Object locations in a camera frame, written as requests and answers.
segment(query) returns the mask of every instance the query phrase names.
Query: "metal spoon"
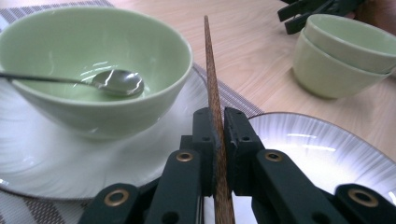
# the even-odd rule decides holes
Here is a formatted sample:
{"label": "metal spoon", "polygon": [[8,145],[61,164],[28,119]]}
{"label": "metal spoon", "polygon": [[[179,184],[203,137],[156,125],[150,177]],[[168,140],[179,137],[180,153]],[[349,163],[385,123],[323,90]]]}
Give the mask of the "metal spoon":
{"label": "metal spoon", "polygon": [[104,91],[105,93],[118,96],[140,95],[144,89],[143,79],[137,73],[117,69],[99,73],[92,79],[92,81],[61,77],[33,77],[6,73],[0,73],[0,77],[30,81],[82,84],[92,86]]}

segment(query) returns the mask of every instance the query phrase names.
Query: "white plate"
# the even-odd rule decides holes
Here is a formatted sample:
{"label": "white plate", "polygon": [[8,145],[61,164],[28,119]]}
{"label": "white plate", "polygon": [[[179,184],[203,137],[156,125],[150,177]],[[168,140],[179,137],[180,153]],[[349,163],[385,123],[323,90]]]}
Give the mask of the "white plate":
{"label": "white plate", "polygon": [[[287,153],[308,178],[331,194],[357,183],[396,204],[396,163],[353,133],[321,119],[268,113],[250,123],[268,149]],[[236,223],[257,223],[251,200],[233,197]],[[214,223],[213,200],[205,200],[205,223]]]}
{"label": "white plate", "polygon": [[0,188],[39,198],[83,199],[114,183],[140,186],[160,176],[180,136],[192,133],[192,113],[207,106],[205,83],[191,72],[158,123],[112,142],[59,128],[0,80]]}

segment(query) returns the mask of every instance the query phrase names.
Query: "wooden table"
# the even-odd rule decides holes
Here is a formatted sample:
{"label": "wooden table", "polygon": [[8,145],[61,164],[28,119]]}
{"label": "wooden table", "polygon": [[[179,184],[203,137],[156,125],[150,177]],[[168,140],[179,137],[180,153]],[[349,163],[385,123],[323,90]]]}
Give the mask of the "wooden table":
{"label": "wooden table", "polygon": [[[81,0],[2,0],[21,7]],[[280,0],[108,0],[169,23],[190,41],[205,67],[204,15],[209,16],[218,78],[266,112],[288,111],[325,119],[396,161],[396,78],[338,100],[301,89],[291,63],[297,35],[286,35],[276,12]]]}

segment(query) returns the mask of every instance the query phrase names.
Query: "bowl rim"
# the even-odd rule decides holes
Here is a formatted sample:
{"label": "bowl rim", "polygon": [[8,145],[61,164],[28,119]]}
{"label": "bowl rim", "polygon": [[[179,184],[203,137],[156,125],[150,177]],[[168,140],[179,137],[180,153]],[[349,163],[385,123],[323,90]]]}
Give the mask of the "bowl rim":
{"label": "bowl rim", "polygon": [[353,44],[353,43],[351,43],[349,41],[345,41],[344,39],[342,39],[342,38],[340,38],[340,37],[338,37],[336,35],[331,35],[329,32],[326,32],[325,30],[323,30],[322,28],[317,26],[313,22],[314,18],[325,18],[325,19],[330,19],[330,20],[338,20],[338,21],[342,21],[342,22],[348,22],[348,23],[356,24],[356,25],[359,25],[360,27],[366,27],[368,29],[371,29],[371,30],[375,31],[378,34],[388,36],[390,39],[394,39],[395,40],[394,42],[396,43],[396,36],[390,34],[387,31],[384,31],[384,30],[382,30],[382,29],[380,29],[378,27],[375,27],[375,26],[373,26],[371,24],[368,24],[368,23],[365,23],[365,22],[362,22],[362,21],[355,21],[355,20],[352,20],[352,19],[349,19],[349,18],[345,18],[345,17],[341,17],[341,16],[334,16],[334,15],[330,15],[330,14],[314,14],[314,15],[311,15],[311,16],[308,17],[308,19],[306,19],[306,26],[305,26],[305,28],[306,28],[309,25],[309,27],[311,27],[312,30],[315,30],[316,32],[320,33],[321,35],[326,36],[327,38],[330,38],[330,39],[332,39],[334,41],[340,42],[340,40],[341,40],[341,42],[343,44],[349,46],[350,48],[363,50],[363,51],[366,51],[366,52],[369,52],[369,53],[373,53],[373,54],[377,54],[377,55],[380,55],[380,56],[396,58],[396,52],[394,54],[392,54],[392,53],[387,53],[387,52],[379,51],[379,50],[375,50],[375,49],[368,49],[368,48]]}
{"label": "bowl rim", "polygon": [[63,104],[63,105],[78,105],[78,106],[114,106],[114,105],[132,105],[132,104],[138,104],[140,102],[146,102],[151,99],[159,98],[161,95],[164,95],[165,93],[170,92],[172,89],[175,87],[179,86],[185,80],[190,74],[190,70],[192,69],[192,64],[193,64],[193,53],[192,53],[192,48],[190,43],[187,41],[187,38],[184,37],[181,32],[170,26],[169,24],[165,23],[164,21],[160,21],[150,15],[137,12],[137,11],[132,11],[132,10],[126,10],[122,8],[115,8],[115,7],[60,7],[60,8],[51,8],[51,9],[46,9],[43,11],[35,12],[31,15],[25,16],[17,21],[14,21],[11,25],[6,27],[6,29],[3,30],[2,33],[0,33],[0,40],[2,37],[2,34],[4,32],[7,32],[9,29],[13,29],[15,25],[18,25],[18,23],[24,22],[25,20],[29,20],[32,17],[39,17],[39,16],[45,16],[49,15],[52,13],[56,13],[57,11],[74,11],[74,10],[81,10],[81,11],[110,11],[114,13],[124,13],[124,14],[131,14],[131,15],[137,15],[141,18],[144,18],[145,20],[152,21],[159,23],[161,26],[165,27],[169,31],[173,32],[178,38],[180,38],[181,42],[184,43],[184,45],[187,47],[188,53],[189,53],[189,62],[187,64],[186,70],[184,74],[177,79],[176,82],[172,83],[172,85],[164,88],[163,90],[157,91],[149,96],[143,97],[143,98],[125,98],[122,99],[120,98],[119,100],[114,100],[114,101],[81,101],[81,100],[73,100],[73,99],[67,99],[59,96],[53,96],[47,93],[44,93],[42,91],[38,91],[34,88],[31,88],[29,86],[24,85],[18,80],[12,80],[11,83],[13,86],[17,89],[20,89],[21,91],[28,92],[29,94],[32,94],[33,96],[37,98],[44,99],[46,101],[50,101],[56,104]]}
{"label": "bowl rim", "polygon": [[332,55],[328,54],[327,52],[325,52],[325,51],[319,49],[317,46],[315,46],[315,45],[308,39],[308,37],[306,37],[304,31],[305,31],[305,28],[303,28],[303,30],[300,32],[300,37],[301,37],[301,39],[302,39],[311,49],[313,49],[315,52],[317,52],[318,54],[322,54],[324,57],[330,59],[330,60],[331,60],[332,62],[334,62],[334,63],[338,63],[338,64],[340,64],[340,65],[346,67],[346,68],[349,69],[349,70],[353,70],[353,71],[359,72],[359,73],[364,73],[365,75],[367,75],[367,76],[372,76],[372,77],[383,77],[383,78],[385,78],[385,77],[390,76],[390,74],[392,73],[392,72],[387,72],[387,73],[385,73],[385,74],[380,74],[380,73],[369,72],[369,71],[366,71],[366,70],[357,68],[357,67],[355,67],[355,66],[352,66],[352,65],[350,65],[350,64],[344,63],[344,62],[342,62],[342,61],[340,61],[340,60],[334,58]]}

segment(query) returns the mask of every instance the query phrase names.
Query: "metal grommet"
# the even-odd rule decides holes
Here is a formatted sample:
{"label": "metal grommet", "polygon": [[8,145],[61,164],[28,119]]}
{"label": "metal grommet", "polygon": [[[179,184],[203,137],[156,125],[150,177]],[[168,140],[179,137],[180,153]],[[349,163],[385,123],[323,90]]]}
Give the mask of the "metal grommet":
{"label": "metal grommet", "polygon": [[268,161],[282,161],[283,157],[277,152],[266,152],[265,159],[267,159]]}
{"label": "metal grommet", "polygon": [[377,207],[378,199],[371,193],[362,189],[350,189],[347,192],[349,198],[351,198],[356,203],[364,205],[366,207]]}
{"label": "metal grommet", "polygon": [[[112,198],[116,194],[120,195],[120,198],[114,200]],[[120,204],[125,203],[129,198],[129,192],[126,189],[115,189],[109,192],[105,197],[105,204],[110,207],[119,206]]]}
{"label": "metal grommet", "polygon": [[193,158],[192,154],[189,152],[180,152],[177,154],[176,159],[178,161],[191,161]]}

